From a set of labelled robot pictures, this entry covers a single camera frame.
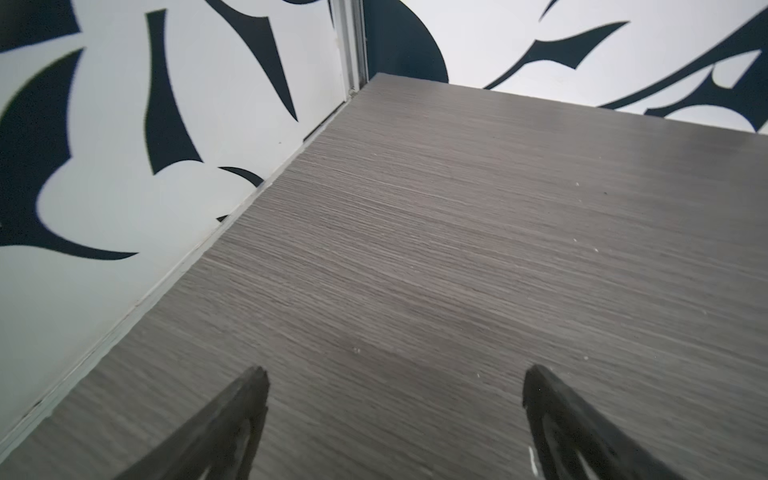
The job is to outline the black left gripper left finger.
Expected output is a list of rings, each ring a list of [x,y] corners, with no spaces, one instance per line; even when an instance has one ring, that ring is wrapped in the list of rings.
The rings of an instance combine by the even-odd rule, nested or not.
[[[268,413],[267,371],[250,367],[119,479],[247,479]]]

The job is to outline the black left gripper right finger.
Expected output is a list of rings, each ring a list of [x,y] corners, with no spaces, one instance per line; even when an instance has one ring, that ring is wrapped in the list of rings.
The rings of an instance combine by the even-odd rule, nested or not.
[[[525,372],[523,407],[546,479],[680,479],[549,368]]]

